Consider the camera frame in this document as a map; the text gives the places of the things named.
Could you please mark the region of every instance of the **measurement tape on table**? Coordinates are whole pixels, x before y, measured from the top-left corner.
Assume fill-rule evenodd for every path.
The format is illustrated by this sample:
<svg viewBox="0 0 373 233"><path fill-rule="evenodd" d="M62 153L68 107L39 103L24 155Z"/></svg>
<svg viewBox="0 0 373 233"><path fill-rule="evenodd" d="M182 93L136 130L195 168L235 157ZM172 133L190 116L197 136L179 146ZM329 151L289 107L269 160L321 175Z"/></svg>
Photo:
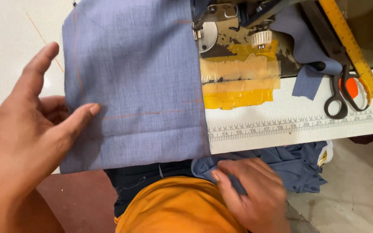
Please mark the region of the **measurement tape on table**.
<svg viewBox="0 0 373 233"><path fill-rule="evenodd" d="M210 142L226 141L368 123L373 123L373 109L349 112L348 116L341 120L316 115L211 126L208 128L208 138Z"/></svg>
<svg viewBox="0 0 373 233"><path fill-rule="evenodd" d="M356 72L360 76L358 80L364 86L366 93L368 93L368 101L370 103L370 99L373 98L373 73L369 65L366 63L362 51L360 50L345 17L334 0L319 0L319 3L340 41L346 48L346 52L348 53Z"/></svg>

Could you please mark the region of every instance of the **dark pants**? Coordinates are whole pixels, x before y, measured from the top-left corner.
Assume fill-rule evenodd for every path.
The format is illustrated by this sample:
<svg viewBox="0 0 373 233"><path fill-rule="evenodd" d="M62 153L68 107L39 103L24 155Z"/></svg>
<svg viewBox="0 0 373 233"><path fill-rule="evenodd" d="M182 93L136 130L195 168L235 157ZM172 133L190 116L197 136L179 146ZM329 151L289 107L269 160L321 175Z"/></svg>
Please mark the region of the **dark pants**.
<svg viewBox="0 0 373 233"><path fill-rule="evenodd" d="M125 212L133 198L143 188L163 177L187 176L194 177L191 172L191 161L154 163L142 166L122 167L105 169L104 172L110 179L111 184L116 189L117 200L114 204L114 215L118 218Z"/></svg>

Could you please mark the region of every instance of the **sewing machine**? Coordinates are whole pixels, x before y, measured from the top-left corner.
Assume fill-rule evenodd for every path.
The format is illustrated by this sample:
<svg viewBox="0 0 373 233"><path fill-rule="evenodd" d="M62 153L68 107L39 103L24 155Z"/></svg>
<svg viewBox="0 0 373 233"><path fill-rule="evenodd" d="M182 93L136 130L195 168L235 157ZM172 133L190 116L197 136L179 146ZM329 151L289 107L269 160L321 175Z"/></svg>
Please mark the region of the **sewing machine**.
<svg viewBox="0 0 373 233"><path fill-rule="evenodd" d="M237 27L231 30L239 31L241 27L250 30L251 44L253 47L264 48L272 41L272 32L269 25L275 20L274 15L292 0L191 0L194 39L202 40L204 37L205 22L219 22L238 18ZM215 24L209 24L207 39L214 41ZM205 45L200 46L200 52L209 50Z"/></svg>

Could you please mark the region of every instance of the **blue fabric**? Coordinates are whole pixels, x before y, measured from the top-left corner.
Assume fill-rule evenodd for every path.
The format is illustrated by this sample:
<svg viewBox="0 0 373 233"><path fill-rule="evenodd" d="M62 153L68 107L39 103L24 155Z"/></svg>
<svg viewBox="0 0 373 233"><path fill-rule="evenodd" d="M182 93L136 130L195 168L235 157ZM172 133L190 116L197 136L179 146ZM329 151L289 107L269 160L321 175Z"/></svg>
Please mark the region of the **blue fabric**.
<svg viewBox="0 0 373 233"><path fill-rule="evenodd" d="M70 113L103 108L62 173L209 155L189 0L82 0L65 19Z"/></svg>
<svg viewBox="0 0 373 233"><path fill-rule="evenodd" d="M298 63L321 61L325 65L323 70L304 65L297 75L292 96L304 96L313 100L325 74L337 75L342 72L342 65L323 52L295 5L290 5L277 13L276 21L271 24L270 29L293 37L293 57Z"/></svg>
<svg viewBox="0 0 373 233"><path fill-rule="evenodd" d="M327 183L319 175L322 167L318 166L320 152L326 145L326 141L320 141L212 155L194 159L191 170L195 177L217 184L211 176L211 171L217 169L218 161L260 157L282 179L287 190L297 193L319 193L320 185ZM236 177L229 174L229 178L238 193L246 193Z"/></svg>

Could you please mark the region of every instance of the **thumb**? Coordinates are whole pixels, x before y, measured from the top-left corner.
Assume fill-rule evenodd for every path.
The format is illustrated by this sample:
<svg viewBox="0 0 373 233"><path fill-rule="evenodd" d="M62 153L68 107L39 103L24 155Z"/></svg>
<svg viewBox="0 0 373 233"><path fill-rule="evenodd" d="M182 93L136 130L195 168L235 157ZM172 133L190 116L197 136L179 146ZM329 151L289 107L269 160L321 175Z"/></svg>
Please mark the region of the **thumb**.
<svg viewBox="0 0 373 233"><path fill-rule="evenodd" d="M55 139L65 140L62 142L66 145L63 150L67 151L91 119L100 112L100 109L100 104L90 103L82 105L67 119L51 128L47 133L53 135Z"/></svg>
<svg viewBox="0 0 373 233"><path fill-rule="evenodd" d="M221 196L223 196L228 210L234 215L239 215L242 212L243 202L240 195L231 185L228 176L220 170L212 170L211 175L218 183L218 189L220 190Z"/></svg>

